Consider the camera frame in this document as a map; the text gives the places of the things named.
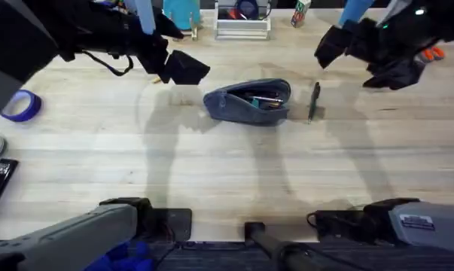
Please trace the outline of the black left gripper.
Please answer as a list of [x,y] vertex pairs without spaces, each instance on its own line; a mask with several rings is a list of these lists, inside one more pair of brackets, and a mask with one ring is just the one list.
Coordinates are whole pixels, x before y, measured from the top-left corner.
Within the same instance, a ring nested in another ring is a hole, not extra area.
[[141,33],[136,39],[136,56],[144,70],[165,84],[173,80],[179,85],[198,85],[211,68],[180,50],[169,55],[168,41],[161,35],[176,39],[183,39],[184,35],[161,8],[153,6],[153,14],[156,29],[151,34]]

